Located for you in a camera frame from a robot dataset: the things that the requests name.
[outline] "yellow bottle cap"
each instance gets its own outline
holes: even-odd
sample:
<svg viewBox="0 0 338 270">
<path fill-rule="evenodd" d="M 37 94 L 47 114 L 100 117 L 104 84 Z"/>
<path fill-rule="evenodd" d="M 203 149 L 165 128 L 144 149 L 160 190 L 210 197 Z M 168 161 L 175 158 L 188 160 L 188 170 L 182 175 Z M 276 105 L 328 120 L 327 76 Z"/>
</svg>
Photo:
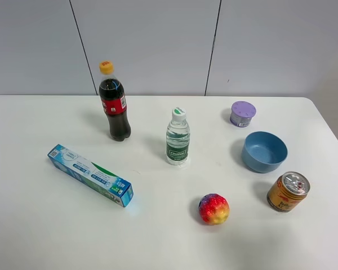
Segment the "yellow bottle cap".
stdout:
<svg viewBox="0 0 338 270">
<path fill-rule="evenodd" d="M 111 63 L 110 61 L 101 62 L 99 64 L 99 69 L 100 69 L 100 72 L 105 75 L 109 75 L 114 72 L 113 63 Z"/>
</svg>

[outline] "dark soda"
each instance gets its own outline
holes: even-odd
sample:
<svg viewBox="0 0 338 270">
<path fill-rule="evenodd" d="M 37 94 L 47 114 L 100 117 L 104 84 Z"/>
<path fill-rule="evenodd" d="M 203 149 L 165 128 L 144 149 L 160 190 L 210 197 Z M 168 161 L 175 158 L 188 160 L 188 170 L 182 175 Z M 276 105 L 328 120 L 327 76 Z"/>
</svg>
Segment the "dark soda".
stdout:
<svg viewBox="0 0 338 270">
<path fill-rule="evenodd" d="M 109 120 L 110 135 L 114 140 L 122 142 L 131 134 L 124 88 L 114 76 L 114 67 L 111 62 L 100 63 L 100 71 L 104 77 L 99 86 L 99 95 Z"/>
</svg>

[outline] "red label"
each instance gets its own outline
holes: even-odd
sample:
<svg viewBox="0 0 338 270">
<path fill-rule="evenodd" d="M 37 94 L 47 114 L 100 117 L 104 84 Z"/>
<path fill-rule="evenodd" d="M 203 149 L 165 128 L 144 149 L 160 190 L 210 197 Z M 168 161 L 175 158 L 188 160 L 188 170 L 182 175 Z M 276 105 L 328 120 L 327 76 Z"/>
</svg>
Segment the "red label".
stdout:
<svg viewBox="0 0 338 270">
<path fill-rule="evenodd" d="M 104 112 L 108 115 L 117 115 L 126 111 L 126 100 L 125 95 L 117 100 L 103 100 L 101 99 L 101 103 L 103 104 Z"/>
</svg>

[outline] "blue bowl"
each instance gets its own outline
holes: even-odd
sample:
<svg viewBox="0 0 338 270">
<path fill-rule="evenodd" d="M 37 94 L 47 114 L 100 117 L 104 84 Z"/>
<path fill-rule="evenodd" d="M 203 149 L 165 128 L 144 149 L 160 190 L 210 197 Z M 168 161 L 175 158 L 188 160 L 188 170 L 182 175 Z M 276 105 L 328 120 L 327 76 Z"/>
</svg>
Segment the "blue bowl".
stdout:
<svg viewBox="0 0 338 270">
<path fill-rule="evenodd" d="M 287 155 L 285 143 L 277 136 L 263 131 L 249 134 L 242 151 L 244 163 L 259 173 L 269 173 L 277 169 Z"/>
</svg>

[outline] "rainbow ball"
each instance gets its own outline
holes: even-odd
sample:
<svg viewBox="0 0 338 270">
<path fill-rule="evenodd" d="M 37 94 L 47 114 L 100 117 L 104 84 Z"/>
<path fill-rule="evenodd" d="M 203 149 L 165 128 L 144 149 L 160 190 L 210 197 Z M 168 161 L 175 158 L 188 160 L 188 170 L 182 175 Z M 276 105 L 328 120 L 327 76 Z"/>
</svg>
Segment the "rainbow ball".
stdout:
<svg viewBox="0 0 338 270">
<path fill-rule="evenodd" d="M 230 212 L 226 199 L 215 193 L 202 197 L 198 208 L 202 220 L 210 225 L 222 224 Z"/>
</svg>

